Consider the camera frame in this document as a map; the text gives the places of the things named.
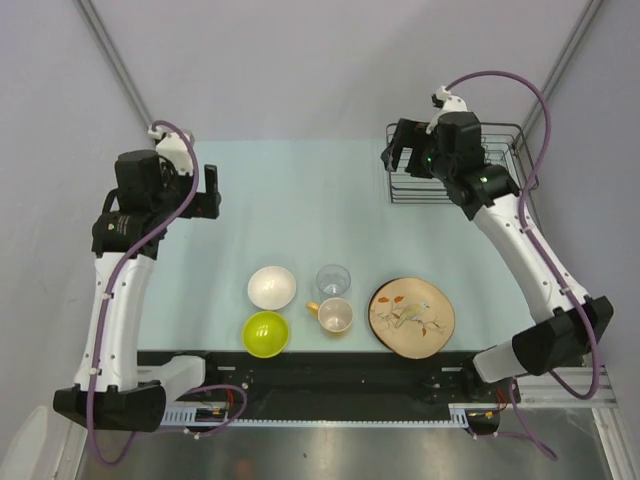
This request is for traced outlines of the black wire dish rack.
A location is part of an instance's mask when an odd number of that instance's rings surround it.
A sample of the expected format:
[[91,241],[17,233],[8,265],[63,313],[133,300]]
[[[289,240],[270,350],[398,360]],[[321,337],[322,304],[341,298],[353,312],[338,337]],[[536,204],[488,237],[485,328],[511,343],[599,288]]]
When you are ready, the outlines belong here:
[[[516,184],[523,187],[526,173],[534,164],[523,129],[515,123],[484,122],[481,139],[485,162],[504,167]],[[444,186],[437,179],[412,177],[406,171],[412,153],[413,148],[405,146],[397,169],[387,173],[390,201],[393,204],[450,204]]]

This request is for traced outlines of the white bowl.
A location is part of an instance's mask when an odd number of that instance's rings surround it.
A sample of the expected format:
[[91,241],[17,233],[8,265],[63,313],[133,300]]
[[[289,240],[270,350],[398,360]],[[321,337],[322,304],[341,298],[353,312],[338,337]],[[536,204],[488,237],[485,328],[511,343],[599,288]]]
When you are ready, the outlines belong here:
[[294,298],[297,282],[293,274],[281,266],[266,266],[249,279],[249,300],[262,310],[280,310]]

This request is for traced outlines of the clear plastic cup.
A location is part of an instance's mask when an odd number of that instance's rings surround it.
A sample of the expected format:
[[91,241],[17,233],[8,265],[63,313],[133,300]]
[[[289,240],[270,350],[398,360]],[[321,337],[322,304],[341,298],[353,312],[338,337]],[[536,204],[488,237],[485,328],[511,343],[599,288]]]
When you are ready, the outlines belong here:
[[351,286],[351,275],[342,265],[326,265],[318,271],[316,285],[322,301],[342,297]]

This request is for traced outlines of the yellow-green bowl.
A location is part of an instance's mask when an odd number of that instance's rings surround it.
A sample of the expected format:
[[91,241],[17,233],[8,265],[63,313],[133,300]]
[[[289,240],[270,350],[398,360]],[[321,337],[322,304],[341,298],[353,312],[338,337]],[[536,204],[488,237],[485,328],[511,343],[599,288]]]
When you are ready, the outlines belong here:
[[288,322],[274,311],[260,311],[252,315],[242,329],[245,350],[259,359],[279,355],[287,346],[289,338]]

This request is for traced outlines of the yellow mug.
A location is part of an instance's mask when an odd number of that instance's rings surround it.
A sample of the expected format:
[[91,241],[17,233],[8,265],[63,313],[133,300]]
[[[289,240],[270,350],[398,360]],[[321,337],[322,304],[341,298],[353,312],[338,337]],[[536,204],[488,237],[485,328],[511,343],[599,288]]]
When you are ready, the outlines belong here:
[[320,304],[308,302],[306,308],[318,320],[320,326],[330,334],[342,334],[353,324],[352,306],[342,298],[329,298]]

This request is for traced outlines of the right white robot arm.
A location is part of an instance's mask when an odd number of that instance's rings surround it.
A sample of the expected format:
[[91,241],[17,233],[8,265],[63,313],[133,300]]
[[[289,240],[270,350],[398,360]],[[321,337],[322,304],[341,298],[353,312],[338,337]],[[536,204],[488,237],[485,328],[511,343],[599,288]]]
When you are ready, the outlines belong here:
[[402,118],[381,154],[394,172],[409,150],[405,172],[442,183],[506,263],[535,323],[473,357],[472,369],[461,376],[462,391],[473,401],[486,400],[498,381],[553,373],[586,354],[598,368],[598,342],[614,314],[607,297],[593,297],[561,264],[530,217],[524,189],[504,166],[487,160],[482,129],[472,112],[450,111],[431,123]]

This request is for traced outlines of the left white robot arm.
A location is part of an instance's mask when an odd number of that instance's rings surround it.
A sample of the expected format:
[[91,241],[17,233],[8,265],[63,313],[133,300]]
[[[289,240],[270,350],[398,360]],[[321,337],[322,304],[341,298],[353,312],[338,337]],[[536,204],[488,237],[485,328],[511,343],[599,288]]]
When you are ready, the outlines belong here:
[[73,385],[55,392],[53,409],[97,430],[153,432],[168,403],[188,390],[202,400],[214,397],[221,376],[194,356],[177,356],[155,373],[139,375],[143,303],[162,238],[137,243],[179,207],[185,219],[217,218],[218,172],[205,165],[205,189],[190,198],[192,177],[153,150],[123,153],[114,169],[117,185],[92,227],[96,280],[89,335]]

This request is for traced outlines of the bird pattern plate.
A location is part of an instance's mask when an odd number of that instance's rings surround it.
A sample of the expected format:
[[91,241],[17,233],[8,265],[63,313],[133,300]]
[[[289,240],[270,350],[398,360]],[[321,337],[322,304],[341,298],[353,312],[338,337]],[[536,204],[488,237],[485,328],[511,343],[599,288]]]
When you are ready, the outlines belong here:
[[449,299],[431,283],[415,277],[383,284],[370,300],[368,321],[384,346],[412,360],[440,352],[456,324]]

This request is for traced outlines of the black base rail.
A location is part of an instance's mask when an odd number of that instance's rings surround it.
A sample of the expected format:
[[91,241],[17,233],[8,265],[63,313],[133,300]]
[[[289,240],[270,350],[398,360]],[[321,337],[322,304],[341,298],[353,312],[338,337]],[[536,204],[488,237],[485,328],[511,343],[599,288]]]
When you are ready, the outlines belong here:
[[413,422],[444,420],[453,404],[494,406],[517,397],[508,381],[482,385],[468,351],[410,360],[393,353],[201,351],[205,382],[239,387],[243,420]]

